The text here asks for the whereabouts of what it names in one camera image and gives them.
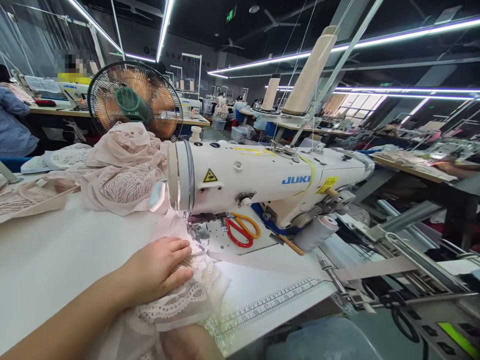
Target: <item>exit sign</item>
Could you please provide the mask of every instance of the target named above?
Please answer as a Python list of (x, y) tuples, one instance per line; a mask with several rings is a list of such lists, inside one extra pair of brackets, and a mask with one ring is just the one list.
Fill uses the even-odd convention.
[(235, 7), (232, 10), (230, 10), (226, 15), (227, 23), (234, 18), (236, 12), (237, 12), (237, 5), (235, 5)]

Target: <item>measuring tape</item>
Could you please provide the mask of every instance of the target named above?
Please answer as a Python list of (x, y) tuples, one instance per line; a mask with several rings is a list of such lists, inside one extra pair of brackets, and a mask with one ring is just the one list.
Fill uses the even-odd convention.
[(219, 326), (216, 327), (215, 340), (232, 336), (239, 330), (272, 315), (275, 311), (320, 288), (322, 283), (324, 283), (323, 280), (305, 277), (234, 311), (222, 314), (218, 319)]

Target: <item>electric fan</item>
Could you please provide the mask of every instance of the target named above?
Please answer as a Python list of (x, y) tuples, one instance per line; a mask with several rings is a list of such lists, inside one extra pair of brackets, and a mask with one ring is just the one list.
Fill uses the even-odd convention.
[(183, 124), (174, 88), (155, 69), (138, 61), (117, 61), (96, 73), (88, 88), (88, 111), (103, 131), (116, 122), (142, 122), (162, 141)]

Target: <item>juki logo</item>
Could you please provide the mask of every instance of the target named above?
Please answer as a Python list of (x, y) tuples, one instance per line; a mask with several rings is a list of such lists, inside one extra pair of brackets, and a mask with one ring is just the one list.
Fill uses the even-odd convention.
[(282, 184), (297, 184), (297, 183), (309, 183), (310, 182), (310, 176), (289, 176), (288, 179), (283, 180), (281, 183)]

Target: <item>orange-handled scissors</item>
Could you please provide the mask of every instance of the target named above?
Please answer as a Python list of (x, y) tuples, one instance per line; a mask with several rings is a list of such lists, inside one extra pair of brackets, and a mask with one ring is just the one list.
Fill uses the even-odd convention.
[[(240, 225), (241, 228), (238, 227), (237, 224), (233, 222), (233, 220), (236, 220), (236, 222)], [(243, 223), (242, 220), (249, 222), (253, 226), (253, 228), (255, 229), (255, 234), (249, 230), (249, 228)], [(233, 226), (240, 234), (242, 234), (246, 238), (246, 244), (238, 241), (235, 236), (233, 236), (232, 231), (230, 230), (230, 226)], [(254, 239), (258, 239), (262, 234), (259, 226), (254, 220), (252, 220), (248, 216), (241, 215), (235, 212), (231, 212), (226, 216), (226, 227), (230, 239), (233, 241), (234, 244), (241, 248), (251, 247), (254, 244)]]

